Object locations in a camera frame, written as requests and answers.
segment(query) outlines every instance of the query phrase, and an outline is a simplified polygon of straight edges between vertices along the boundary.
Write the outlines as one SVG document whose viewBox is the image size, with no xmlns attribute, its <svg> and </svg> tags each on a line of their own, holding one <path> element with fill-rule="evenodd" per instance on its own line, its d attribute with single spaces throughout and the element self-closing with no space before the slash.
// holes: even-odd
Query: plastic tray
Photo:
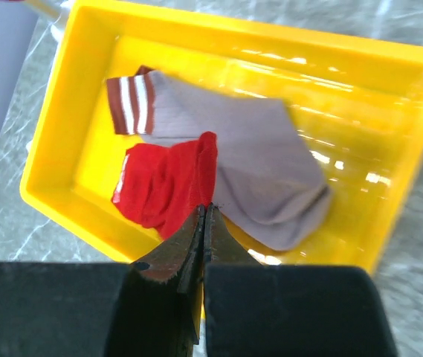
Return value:
<svg viewBox="0 0 423 357">
<path fill-rule="evenodd" d="M 110 202 L 127 148 L 104 80 L 139 65 L 234 96 L 280 97 L 335 190 L 320 229 L 270 264 L 372 271 L 423 162 L 423 48 L 124 1 L 78 1 L 22 178 L 24 200 L 114 260 L 160 240 Z"/>
</svg>

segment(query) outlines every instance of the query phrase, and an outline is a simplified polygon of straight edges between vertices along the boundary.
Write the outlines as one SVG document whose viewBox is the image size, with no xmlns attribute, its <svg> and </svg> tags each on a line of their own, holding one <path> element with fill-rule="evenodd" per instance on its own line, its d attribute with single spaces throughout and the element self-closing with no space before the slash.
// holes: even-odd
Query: sock cuff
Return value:
<svg viewBox="0 0 423 357">
<path fill-rule="evenodd" d="M 141 66 L 135 76 L 106 81 L 115 134 L 151 134 L 154 127 L 155 89 L 151 68 Z"/>
</svg>

